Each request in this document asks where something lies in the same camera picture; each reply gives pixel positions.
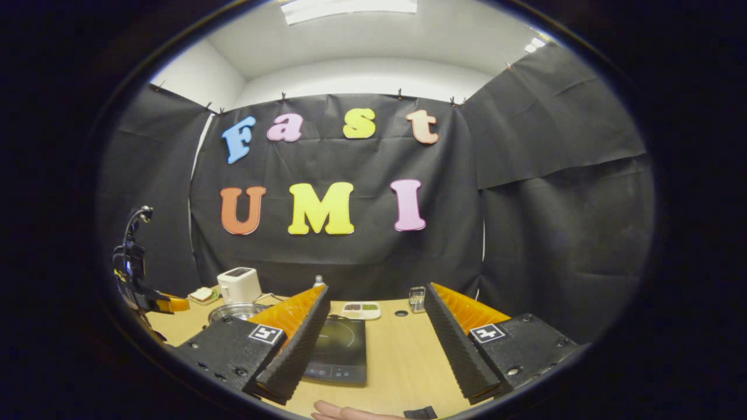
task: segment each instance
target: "induction cooktop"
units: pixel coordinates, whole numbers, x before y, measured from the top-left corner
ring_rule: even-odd
[[[330,382],[365,383],[365,321],[327,318],[304,376]]]

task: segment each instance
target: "pink letter i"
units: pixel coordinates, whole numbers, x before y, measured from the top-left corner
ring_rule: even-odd
[[[389,186],[397,194],[397,207],[400,211],[399,220],[394,224],[394,228],[400,232],[423,229],[425,220],[421,219],[418,210],[420,181],[417,179],[398,179]]]

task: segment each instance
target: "white wall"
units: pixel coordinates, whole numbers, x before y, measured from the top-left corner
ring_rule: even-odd
[[[249,81],[233,108],[287,97],[327,93],[384,93],[461,103],[490,81],[465,67],[402,58],[351,58],[307,64]]]
[[[218,112],[233,109],[247,80],[207,40],[199,41],[163,68],[151,83]]]

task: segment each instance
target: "orange soft pad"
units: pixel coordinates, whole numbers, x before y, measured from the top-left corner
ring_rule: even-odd
[[[502,314],[475,299],[466,297],[442,285],[437,285],[434,282],[430,284],[433,285],[439,297],[446,303],[446,307],[454,315],[456,322],[459,323],[465,334],[469,334],[469,330],[472,328],[511,319],[508,315]]]
[[[326,285],[320,285],[310,288],[307,291],[302,291],[252,316],[248,321],[254,324],[280,328],[285,331],[288,337],[285,343],[283,343],[282,349],[291,341],[298,327],[301,326],[304,318],[306,318],[309,310],[311,310],[311,306],[314,305],[314,302],[316,302],[319,294],[321,294],[325,287]]]

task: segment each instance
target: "foam letter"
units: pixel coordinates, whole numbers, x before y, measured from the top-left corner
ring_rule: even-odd
[[[245,146],[244,143],[248,144],[252,140],[252,131],[249,130],[249,127],[253,127],[256,122],[257,120],[254,117],[246,117],[239,124],[223,132],[223,138],[226,139],[226,144],[229,146],[229,164],[249,153],[249,146]]]
[[[259,226],[259,212],[262,206],[262,196],[267,190],[264,187],[249,187],[249,217],[247,221],[236,220],[236,202],[241,195],[241,188],[224,188],[220,190],[223,204],[220,209],[220,222],[223,228],[234,235],[248,235]]]
[[[376,118],[371,108],[353,108],[345,114],[345,126],[342,132],[347,138],[369,138],[376,131]]]
[[[303,117],[299,114],[283,114],[275,119],[275,125],[267,130],[267,138],[278,141],[296,141],[301,138]]]
[[[438,133],[430,132],[428,126],[428,124],[436,124],[436,117],[431,117],[424,109],[421,109],[407,114],[405,118],[412,121],[412,135],[415,136],[415,140],[425,144],[438,141]]]
[[[392,182],[391,189],[397,194],[397,208],[400,211],[399,220],[394,228],[400,232],[406,230],[421,230],[425,227],[425,220],[421,219],[418,210],[418,188],[421,183],[416,179],[399,179]]]
[[[291,185],[291,194],[294,197],[293,223],[288,226],[288,232],[292,235],[309,233],[309,227],[306,226],[306,218],[308,218],[314,233],[319,233],[329,215],[329,222],[324,228],[327,233],[330,235],[353,233],[349,207],[351,192],[353,192],[353,184],[335,182],[329,186],[329,190],[320,202],[311,184]]]

